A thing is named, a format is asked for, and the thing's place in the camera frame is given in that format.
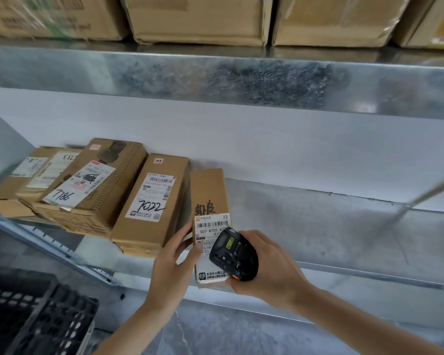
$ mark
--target sticker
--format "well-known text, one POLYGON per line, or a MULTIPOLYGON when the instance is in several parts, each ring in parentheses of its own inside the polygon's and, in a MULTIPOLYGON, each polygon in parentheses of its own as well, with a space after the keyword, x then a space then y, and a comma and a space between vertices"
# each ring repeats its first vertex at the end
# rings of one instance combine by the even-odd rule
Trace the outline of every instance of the sticker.
POLYGON ((175 176, 148 173, 125 217, 160 221, 175 182, 175 176))
POLYGON ((11 176, 24 178, 33 177, 47 160, 47 158, 42 157, 26 157, 25 160, 16 167, 11 176))
POLYGON ((113 171, 115 171, 114 167, 95 160, 90 161, 79 172, 44 197, 43 201, 58 205, 66 210, 74 208, 105 181, 113 171))
POLYGON ((212 214, 194 217, 195 242, 202 243, 202 254, 195 265, 197 281, 219 282, 228 278, 227 273, 209 260, 212 247, 220 233, 231 227, 230 214, 212 214))
POLYGON ((48 188, 54 180, 76 159, 80 152, 59 151, 33 178, 26 188, 48 188))

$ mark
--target black crate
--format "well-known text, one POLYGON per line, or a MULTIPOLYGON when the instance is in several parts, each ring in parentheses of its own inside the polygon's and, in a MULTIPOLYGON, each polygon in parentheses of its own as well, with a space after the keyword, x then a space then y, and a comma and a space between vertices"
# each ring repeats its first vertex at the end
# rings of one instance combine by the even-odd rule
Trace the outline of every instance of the black crate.
POLYGON ((0 355, 75 355, 97 309, 54 275, 0 268, 0 355))

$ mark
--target floor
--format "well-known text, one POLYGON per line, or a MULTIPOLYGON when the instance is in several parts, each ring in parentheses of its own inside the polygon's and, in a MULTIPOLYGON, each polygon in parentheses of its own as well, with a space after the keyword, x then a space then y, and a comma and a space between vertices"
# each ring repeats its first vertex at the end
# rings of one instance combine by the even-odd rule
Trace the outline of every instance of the floor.
MULTIPOLYGON (((79 292, 98 298, 95 327, 115 331, 144 302, 146 292, 111 287, 0 232, 0 266, 46 271, 79 292)), ((99 340, 94 341, 94 349, 99 340)), ((310 323, 183 300, 145 355, 356 354, 310 323)))

